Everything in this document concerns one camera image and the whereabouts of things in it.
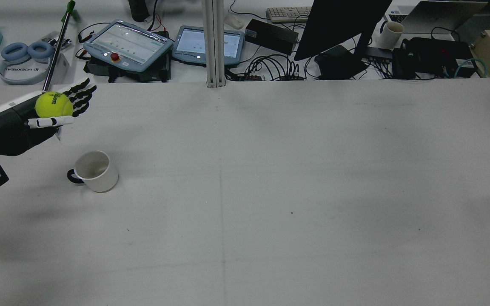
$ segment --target white keyboard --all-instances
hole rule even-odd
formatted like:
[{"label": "white keyboard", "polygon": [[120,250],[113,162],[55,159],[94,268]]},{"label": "white keyboard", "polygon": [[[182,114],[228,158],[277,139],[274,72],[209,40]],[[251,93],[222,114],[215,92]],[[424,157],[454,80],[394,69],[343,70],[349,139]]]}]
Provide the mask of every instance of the white keyboard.
[{"label": "white keyboard", "polygon": [[267,8],[266,17],[272,23],[305,23],[308,20],[311,6],[286,6]]}]

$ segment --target headphones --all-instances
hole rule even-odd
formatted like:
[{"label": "headphones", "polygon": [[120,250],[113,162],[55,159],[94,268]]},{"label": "headphones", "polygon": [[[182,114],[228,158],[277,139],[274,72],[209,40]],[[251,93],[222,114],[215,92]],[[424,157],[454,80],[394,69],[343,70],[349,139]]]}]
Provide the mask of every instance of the headphones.
[{"label": "headphones", "polygon": [[4,47],[1,51],[3,60],[0,62],[0,78],[8,85],[33,85],[41,82],[48,74],[48,68],[40,74],[25,79],[9,79],[5,77],[5,70],[14,65],[19,65],[33,58],[36,62],[46,63],[50,66],[54,48],[45,41],[35,41],[31,45],[23,42],[15,42]]}]

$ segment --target screen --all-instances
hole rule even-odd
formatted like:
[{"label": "screen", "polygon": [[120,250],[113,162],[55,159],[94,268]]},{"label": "screen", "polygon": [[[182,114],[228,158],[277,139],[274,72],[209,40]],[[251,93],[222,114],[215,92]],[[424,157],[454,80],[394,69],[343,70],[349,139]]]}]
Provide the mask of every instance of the screen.
[{"label": "screen", "polygon": [[366,50],[376,24],[392,0],[315,0],[294,60],[321,54],[360,34],[354,54]]},{"label": "screen", "polygon": [[[224,33],[224,56],[236,57],[239,48],[239,35]],[[204,32],[184,29],[177,51],[205,54]]]},{"label": "screen", "polygon": [[164,46],[164,42],[159,41],[156,37],[144,35],[120,23],[115,23],[94,39],[92,43],[118,52],[118,54],[135,60],[140,64],[144,64],[156,51]]}]

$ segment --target computer monitor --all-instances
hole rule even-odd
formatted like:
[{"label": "computer monitor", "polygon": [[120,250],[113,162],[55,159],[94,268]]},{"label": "computer monitor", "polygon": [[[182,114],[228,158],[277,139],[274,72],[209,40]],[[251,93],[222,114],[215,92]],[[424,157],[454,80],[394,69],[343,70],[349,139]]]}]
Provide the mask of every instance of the computer monitor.
[{"label": "computer monitor", "polygon": [[[294,60],[317,56],[360,34],[353,58],[358,64],[362,64],[361,60],[373,31],[391,2],[392,0],[315,0]],[[348,59],[342,62],[349,65]]]}]

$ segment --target robotic hand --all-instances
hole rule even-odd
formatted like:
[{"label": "robotic hand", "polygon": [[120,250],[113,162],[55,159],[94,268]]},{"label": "robotic hand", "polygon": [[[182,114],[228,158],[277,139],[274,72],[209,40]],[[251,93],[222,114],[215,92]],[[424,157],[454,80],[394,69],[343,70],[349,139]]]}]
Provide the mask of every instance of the robotic hand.
[{"label": "robotic hand", "polygon": [[[84,78],[60,89],[73,104],[72,116],[39,118],[35,102],[43,91],[34,91],[0,105],[0,155],[17,156],[55,135],[60,126],[73,123],[74,118],[89,107],[95,85]],[[0,186],[9,180],[0,165]]]}]

